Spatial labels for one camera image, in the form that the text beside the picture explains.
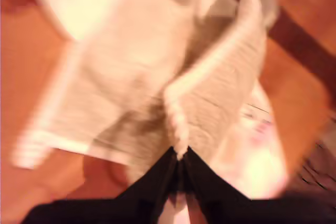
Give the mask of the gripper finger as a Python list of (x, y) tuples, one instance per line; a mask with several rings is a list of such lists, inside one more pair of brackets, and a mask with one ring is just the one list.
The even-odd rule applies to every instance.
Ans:
[(176, 152), (170, 147), (159, 160), (121, 193), (117, 199), (118, 223), (158, 223), (170, 194), (171, 182), (177, 165)]
[(207, 223), (252, 223), (250, 200), (219, 177), (190, 147), (182, 164)]

